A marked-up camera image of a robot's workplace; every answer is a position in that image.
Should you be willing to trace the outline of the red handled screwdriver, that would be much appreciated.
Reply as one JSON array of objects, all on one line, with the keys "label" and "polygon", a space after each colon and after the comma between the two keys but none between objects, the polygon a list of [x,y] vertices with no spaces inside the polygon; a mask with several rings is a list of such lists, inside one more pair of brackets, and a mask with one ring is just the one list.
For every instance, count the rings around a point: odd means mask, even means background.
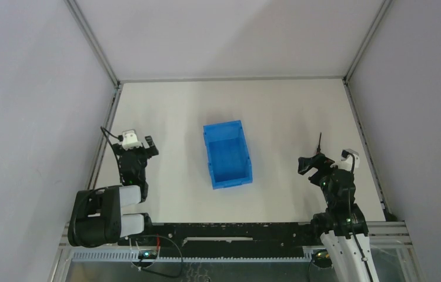
[{"label": "red handled screwdriver", "polygon": [[316,154],[319,154],[321,152],[321,140],[322,140],[322,132],[320,132],[319,134],[318,145],[316,147]]}]

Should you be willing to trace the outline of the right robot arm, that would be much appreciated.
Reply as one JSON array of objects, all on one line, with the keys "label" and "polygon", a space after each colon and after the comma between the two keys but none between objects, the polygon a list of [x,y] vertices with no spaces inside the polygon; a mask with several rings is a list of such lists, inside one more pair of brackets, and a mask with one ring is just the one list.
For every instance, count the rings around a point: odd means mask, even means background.
[{"label": "right robot arm", "polygon": [[308,180],[320,188],[326,209],[313,215],[311,236],[324,245],[339,281],[379,281],[368,225],[355,202],[355,170],[359,164],[359,155],[350,149],[342,150],[338,162],[321,152],[298,159],[299,174],[316,170]]}]

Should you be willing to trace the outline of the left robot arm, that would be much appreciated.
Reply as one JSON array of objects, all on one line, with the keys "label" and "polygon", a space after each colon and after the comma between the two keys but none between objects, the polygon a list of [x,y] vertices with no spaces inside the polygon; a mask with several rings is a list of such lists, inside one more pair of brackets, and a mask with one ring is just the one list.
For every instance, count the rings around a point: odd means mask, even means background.
[{"label": "left robot arm", "polygon": [[77,192],[68,226],[69,244],[94,248],[132,236],[141,245],[154,240],[155,229],[147,213],[124,214],[124,207],[145,202],[148,160],[159,154],[151,136],[148,147],[124,140],[112,145],[121,182],[113,186]]}]

